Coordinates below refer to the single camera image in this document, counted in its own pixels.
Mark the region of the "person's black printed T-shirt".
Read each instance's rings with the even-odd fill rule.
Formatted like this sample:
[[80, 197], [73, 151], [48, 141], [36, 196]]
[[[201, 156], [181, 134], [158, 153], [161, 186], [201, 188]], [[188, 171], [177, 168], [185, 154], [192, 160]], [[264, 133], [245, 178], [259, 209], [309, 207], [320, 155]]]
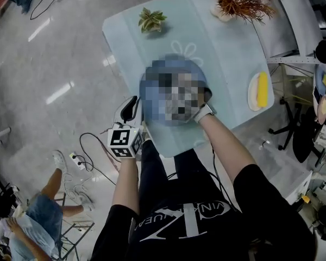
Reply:
[[144, 217], [112, 206], [91, 261], [249, 261], [256, 240], [262, 261], [315, 261], [315, 236], [258, 166], [233, 187], [239, 211], [220, 197], [162, 202]]

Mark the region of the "small green potted plant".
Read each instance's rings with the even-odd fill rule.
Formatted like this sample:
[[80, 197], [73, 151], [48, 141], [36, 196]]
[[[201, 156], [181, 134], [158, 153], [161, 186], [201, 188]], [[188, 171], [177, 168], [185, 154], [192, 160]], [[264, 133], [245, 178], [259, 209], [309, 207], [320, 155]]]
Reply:
[[141, 33], [161, 32], [162, 23], [167, 19], [167, 16], [162, 11], [150, 11], [145, 7], [143, 7], [139, 17], [138, 26], [141, 29]]

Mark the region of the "folding side table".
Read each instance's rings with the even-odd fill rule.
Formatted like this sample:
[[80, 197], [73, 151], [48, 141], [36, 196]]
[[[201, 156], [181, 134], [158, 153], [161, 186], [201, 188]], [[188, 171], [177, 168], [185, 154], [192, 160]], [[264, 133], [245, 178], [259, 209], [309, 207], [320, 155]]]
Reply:
[[317, 72], [326, 73], [323, 64], [269, 63], [274, 99], [312, 106]]

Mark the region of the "person's black trousers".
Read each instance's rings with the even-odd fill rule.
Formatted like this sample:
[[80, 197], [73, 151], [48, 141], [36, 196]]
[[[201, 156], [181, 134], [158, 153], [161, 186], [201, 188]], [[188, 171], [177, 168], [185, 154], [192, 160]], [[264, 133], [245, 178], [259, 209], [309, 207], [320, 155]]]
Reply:
[[169, 180], [152, 141], [143, 143], [139, 186], [140, 215], [174, 204], [225, 200], [193, 149], [174, 156], [174, 164], [177, 179]]

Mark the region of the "white desk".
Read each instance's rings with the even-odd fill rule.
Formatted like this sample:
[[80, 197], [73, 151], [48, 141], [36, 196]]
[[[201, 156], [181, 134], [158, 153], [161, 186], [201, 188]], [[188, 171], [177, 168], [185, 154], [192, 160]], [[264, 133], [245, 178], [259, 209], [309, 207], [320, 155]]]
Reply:
[[290, 205], [301, 200], [308, 191], [312, 171], [262, 138], [259, 139], [259, 153], [260, 168], [282, 197]]

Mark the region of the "white wrist watch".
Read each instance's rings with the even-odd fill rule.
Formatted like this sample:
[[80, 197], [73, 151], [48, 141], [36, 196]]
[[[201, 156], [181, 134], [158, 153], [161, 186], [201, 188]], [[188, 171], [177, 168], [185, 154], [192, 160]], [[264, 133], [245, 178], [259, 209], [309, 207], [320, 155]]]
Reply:
[[210, 107], [207, 103], [204, 103], [199, 111], [197, 111], [197, 113], [195, 114], [195, 116], [193, 117], [193, 120], [196, 123], [200, 123], [200, 120], [207, 116], [207, 115], [212, 115], [214, 116], [216, 114], [216, 112], [214, 111], [214, 109], [212, 107]]

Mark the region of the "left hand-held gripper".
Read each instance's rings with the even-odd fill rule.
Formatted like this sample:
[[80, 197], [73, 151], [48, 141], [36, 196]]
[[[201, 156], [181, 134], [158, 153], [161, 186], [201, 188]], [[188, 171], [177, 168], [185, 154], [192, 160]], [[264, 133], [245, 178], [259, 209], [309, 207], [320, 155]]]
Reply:
[[125, 100], [117, 108], [114, 122], [113, 127], [108, 130], [108, 148], [118, 159], [136, 158], [144, 141], [143, 126], [140, 125], [142, 122], [141, 98], [132, 96]]

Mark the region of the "black office chair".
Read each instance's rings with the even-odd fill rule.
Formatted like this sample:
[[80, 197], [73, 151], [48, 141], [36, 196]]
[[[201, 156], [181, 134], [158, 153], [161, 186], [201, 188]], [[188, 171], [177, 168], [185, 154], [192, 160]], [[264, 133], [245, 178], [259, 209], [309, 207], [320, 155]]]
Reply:
[[315, 165], [318, 166], [325, 156], [325, 150], [319, 151], [314, 145], [314, 139], [317, 137], [318, 131], [323, 128], [317, 121], [314, 108], [309, 107], [306, 113], [302, 114], [302, 104], [295, 103], [296, 113], [293, 114], [286, 99], [282, 97], [279, 103], [286, 107], [289, 123], [281, 129], [273, 130], [270, 128], [268, 130], [273, 135], [288, 132], [285, 143], [279, 145], [278, 150], [285, 150], [289, 141], [292, 141], [294, 155], [300, 163], [303, 163], [312, 152], [317, 157]]

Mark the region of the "pale blue plate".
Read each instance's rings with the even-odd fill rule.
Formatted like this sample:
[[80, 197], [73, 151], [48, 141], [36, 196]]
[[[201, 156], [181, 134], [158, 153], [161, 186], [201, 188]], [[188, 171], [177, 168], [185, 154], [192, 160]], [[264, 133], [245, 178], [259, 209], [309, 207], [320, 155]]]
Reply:
[[321, 95], [326, 94], [325, 70], [324, 66], [317, 65], [315, 69], [315, 85]]

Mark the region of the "small pale pink plate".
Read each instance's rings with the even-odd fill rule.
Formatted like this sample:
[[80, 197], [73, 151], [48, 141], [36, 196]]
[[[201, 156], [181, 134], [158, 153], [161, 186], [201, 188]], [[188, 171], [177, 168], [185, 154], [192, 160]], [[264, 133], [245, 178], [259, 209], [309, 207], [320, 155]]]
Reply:
[[248, 87], [248, 105], [250, 110], [259, 111], [260, 107], [257, 105], [257, 94], [258, 94], [258, 76], [259, 73], [255, 74], [251, 79]]

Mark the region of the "person's left forearm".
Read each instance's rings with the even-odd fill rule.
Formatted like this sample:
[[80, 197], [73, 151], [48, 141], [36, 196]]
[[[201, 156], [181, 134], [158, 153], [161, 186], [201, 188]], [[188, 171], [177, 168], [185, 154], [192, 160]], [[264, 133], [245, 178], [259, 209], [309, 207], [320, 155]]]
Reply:
[[139, 215], [139, 180], [135, 158], [121, 160], [112, 204], [125, 206]]

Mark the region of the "yellow corn cob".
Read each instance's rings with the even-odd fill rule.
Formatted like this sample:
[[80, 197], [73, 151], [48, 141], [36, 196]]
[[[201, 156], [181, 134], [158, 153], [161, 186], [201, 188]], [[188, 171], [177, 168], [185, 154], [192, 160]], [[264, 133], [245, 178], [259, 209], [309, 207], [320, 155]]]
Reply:
[[264, 108], [268, 103], [268, 78], [266, 72], [260, 72], [258, 76], [257, 105]]

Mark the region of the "person's right forearm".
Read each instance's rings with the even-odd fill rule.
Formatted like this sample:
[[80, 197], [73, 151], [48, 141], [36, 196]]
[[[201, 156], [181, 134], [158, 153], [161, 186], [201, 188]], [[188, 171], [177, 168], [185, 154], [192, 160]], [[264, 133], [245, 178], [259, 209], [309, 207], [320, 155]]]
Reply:
[[207, 114], [199, 120], [199, 124], [232, 183], [246, 166], [256, 164], [250, 152], [217, 117]]

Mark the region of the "blue round plate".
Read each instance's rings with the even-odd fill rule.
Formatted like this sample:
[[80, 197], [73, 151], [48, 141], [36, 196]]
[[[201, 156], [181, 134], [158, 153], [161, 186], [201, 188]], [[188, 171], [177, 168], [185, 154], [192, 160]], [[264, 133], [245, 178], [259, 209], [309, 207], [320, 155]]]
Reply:
[[192, 60], [177, 54], [154, 60], [139, 84], [145, 122], [168, 127], [190, 122], [204, 104], [205, 87], [206, 77]]

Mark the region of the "white printed bag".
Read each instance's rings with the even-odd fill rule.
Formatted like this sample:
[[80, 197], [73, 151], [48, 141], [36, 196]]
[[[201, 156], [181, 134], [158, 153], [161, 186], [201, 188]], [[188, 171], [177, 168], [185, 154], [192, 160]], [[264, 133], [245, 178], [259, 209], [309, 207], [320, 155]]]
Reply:
[[318, 130], [314, 137], [314, 144], [326, 148], [326, 125], [323, 125], [322, 128]]

